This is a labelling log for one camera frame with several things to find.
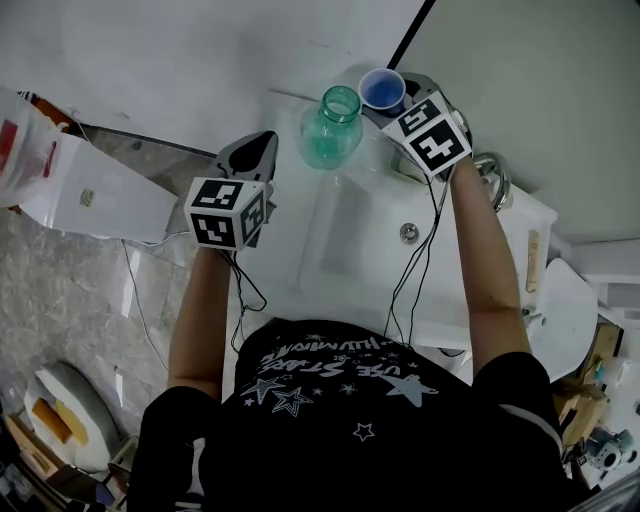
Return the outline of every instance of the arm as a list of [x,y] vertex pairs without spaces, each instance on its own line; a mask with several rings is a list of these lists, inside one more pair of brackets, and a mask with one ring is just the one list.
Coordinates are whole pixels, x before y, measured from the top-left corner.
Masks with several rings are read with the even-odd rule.
[[228,294],[229,265],[218,251],[199,249],[171,340],[168,387],[220,400]]
[[502,354],[531,350],[511,250],[471,158],[458,164],[451,195],[477,375]]

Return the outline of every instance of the white container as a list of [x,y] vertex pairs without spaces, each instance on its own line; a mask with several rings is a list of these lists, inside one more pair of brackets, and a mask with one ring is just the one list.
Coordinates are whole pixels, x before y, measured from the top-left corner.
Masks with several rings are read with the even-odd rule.
[[62,134],[50,178],[20,207],[48,228],[161,242],[177,199],[89,142]]
[[13,91],[0,88],[0,206],[34,197],[50,173],[61,132]]

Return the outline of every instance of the black wire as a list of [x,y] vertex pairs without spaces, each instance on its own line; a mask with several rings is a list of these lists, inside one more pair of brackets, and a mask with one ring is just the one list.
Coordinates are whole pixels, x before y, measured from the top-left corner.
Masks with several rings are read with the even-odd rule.
[[[400,328],[400,324],[398,323],[398,319],[396,318],[396,315],[395,315],[395,302],[396,302],[396,299],[398,298],[398,296],[400,295],[400,292],[404,288],[404,285],[408,281],[409,276],[411,275],[413,270],[416,268],[416,265],[418,264],[418,261],[422,257],[422,254],[424,253],[425,245],[427,243],[429,243],[429,247],[431,246],[431,240],[433,240],[433,238],[435,237],[435,232],[437,230],[438,223],[440,222],[440,215],[442,213],[438,209],[438,206],[436,204],[436,199],[435,199],[435,196],[433,194],[433,188],[431,186],[431,180],[427,179],[427,185],[429,186],[429,192],[430,192],[430,195],[431,195],[431,203],[433,205],[433,211],[435,212],[435,215],[436,215],[434,220],[433,220],[433,225],[432,225],[432,228],[431,228],[431,230],[433,232],[430,233],[431,236],[429,238],[427,238],[424,242],[422,242],[422,244],[420,244],[418,246],[418,248],[415,251],[413,251],[413,254],[411,255],[411,258],[409,258],[409,262],[407,263],[406,267],[404,268],[404,271],[402,272],[402,276],[400,277],[400,281],[398,282],[396,288],[393,290],[393,295],[392,295],[392,298],[391,298],[391,304],[389,306],[389,312],[387,313],[387,321],[386,321],[385,326],[384,326],[383,336],[386,336],[387,335],[387,330],[389,329],[389,320],[390,320],[391,317],[393,317],[393,321],[394,321],[394,323],[396,325],[396,328],[398,329],[398,332],[400,333],[400,340],[401,340],[403,345],[405,345],[405,343],[404,343],[404,335],[402,334],[402,329]],[[418,254],[418,252],[420,254],[416,258],[416,260],[413,261],[413,259],[416,257],[416,254]],[[411,345],[411,335],[409,335],[408,344]]]
[[261,307],[261,308],[259,308],[259,309],[255,309],[255,308],[252,308],[252,307],[250,307],[250,306],[247,306],[247,309],[248,309],[249,311],[256,311],[256,312],[260,312],[260,311],[262,311],[264,308],[266,308],[266,307],[267,307],[267,299],[265,299],[265,298],[264,298],[264,295],[262,295],[262,293],[260,293],[260,290],[258,290],[258,287],[257,287],[255,284],[253,284],[253,281],[249,278],[249,276],[245,273],[245,271],[244,271],[244,270],[242,270],[242,268],[240,268],[240,265],[238,265],[238,261],[237,261],[237,259],[238,259],[238,253],[236,252],[236,253],[233,255],[233,264],[234,264],[234,266],[235,266],[235,267],[238,269],[238,271],[239,271],[239,272],[244,276],[244,278],[245,278],[247,281],[249,281],[249,284],[251,285],[251,287],[252,287],[252,288],[256,291],[256,293],[260,296],[260,298],[262,299],[262,302],[264,302],[264,304],[262,305],[262,307]]
[[[240,268],[240,265],[238,264],[238,253],[237,252],[235,252],[233,254],[233,256],[229,256],[229,254],[226,251],[219,251],[219,252],[222,255],[222,257],[224,258],[224,260],[227,262],[227,264],[229,265],[231,270],[233,271],[234,275],[236,276],[236,284],[237,284],[237,287],[238,287],[238,300],[240,301],[240,318],[238,319],[238,324],[236,325],[236,328],[233,331],[233,335],[231,336],[231,348],[237,354],[239,352],[238,352],[238,349],[235,346],[235,341],[236,341],[236,338],[238,336],[238,332],[240,332],[240,336],[244,340],[244,329],[243,329],[243,326],[242,326],[242,319],[244,318],[244,314],[246,313],[247,310],[256,311],[256,312],[262,311],[264,308],[267,307],[267,299],[265,299],[264,295],[262,295],[262,293],[260,293],[260,290],[258,290],[256,285],[249,278],[249,276],[244,272],[244,270],[242,270],[242,268]],[[250,306],[247,306],[244,303],[244,300],[242,298],[242,277],[243,276],[246,278],[247,281],[249,281],[249,284],[252,286],[252,288],[256,291],[256,293],[260,296],[260,298],[264,302],[264,304],[262,305],[261,308],[259,308],[259,309],[252,308]]]
[[[433,189],[431,188],[431,182],[429,182],[429,191],[431,192],[431,197],[433,198]],[[411,308],[411,324],[409,327],[409,343],[411,343],[411,336],[413,335],[413,316],[416,310],[416,306],[418,305],[418,301],[420,300],[420,294],[422,293],[422,285],[424,284],[424,278],[427,275],[427,270],[429,269],[429,263],[431,263],[431,244],[436,238],[436,233],[438,232],[438,226],[440,225],[440,217],[442,216],[442,212],[438,211],[436,214],[436,218],[434,222],[433,233],[431,234],[431,238],[429,239],[429,243],[427,245],[427,264],[424,267],[424,272],[422,272],[422,279],[420,280],[420,286],[418,286],[418,293],[416,294],[416,300],[413,303],[413,307]]]

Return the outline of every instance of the plastic cup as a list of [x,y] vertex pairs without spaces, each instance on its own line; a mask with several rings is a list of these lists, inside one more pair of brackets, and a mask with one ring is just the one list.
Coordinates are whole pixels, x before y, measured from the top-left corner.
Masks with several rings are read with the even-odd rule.
[[395,116],[404,111],[403,100],[406,92],[407,84],[402,76],[387,68],[369,71],[358,85],[358,94],[362,103],[389,116]]

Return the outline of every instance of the glass jar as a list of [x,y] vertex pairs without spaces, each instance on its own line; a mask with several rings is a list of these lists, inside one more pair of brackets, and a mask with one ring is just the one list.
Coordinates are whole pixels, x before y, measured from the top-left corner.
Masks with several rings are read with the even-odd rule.
[[332,87],[324,93],[319,108],[314,105],[302,116],[300,153],[316,169],[339,168],[361,139],[360,98],[349,87]]

